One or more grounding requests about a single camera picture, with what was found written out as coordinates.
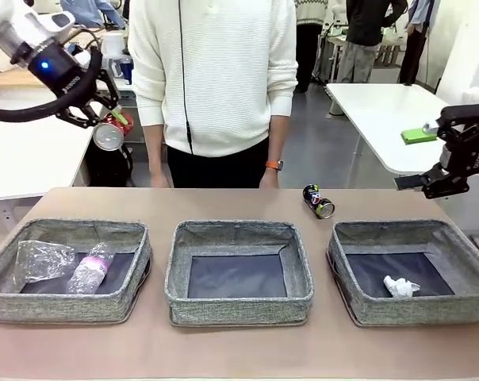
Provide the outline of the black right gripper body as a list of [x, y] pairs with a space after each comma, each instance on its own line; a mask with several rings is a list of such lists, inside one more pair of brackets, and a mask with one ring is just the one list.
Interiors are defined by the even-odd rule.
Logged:
[[469, 177], [479, 174], [479, 123], [464, 127], [461, 132], [449, 128], [441, 137], [445, 144], [440, 164], [453, 175]]

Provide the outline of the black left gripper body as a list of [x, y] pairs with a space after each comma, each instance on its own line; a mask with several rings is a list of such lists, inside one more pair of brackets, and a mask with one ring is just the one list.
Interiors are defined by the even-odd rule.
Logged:
[[57, 41], [45, 41], [27, 57], [28, 71], [55, 96], [37, 108], [83, 108], [95, 101], [96, 47], [91, 46], [90, 62], [85, 68]]

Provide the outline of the person's left hand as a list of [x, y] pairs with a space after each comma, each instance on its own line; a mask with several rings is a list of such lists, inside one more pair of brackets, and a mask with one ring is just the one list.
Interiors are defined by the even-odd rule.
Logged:
[[260, 189], [278, 189], [278, 171], [267, 167], [259, 183]]

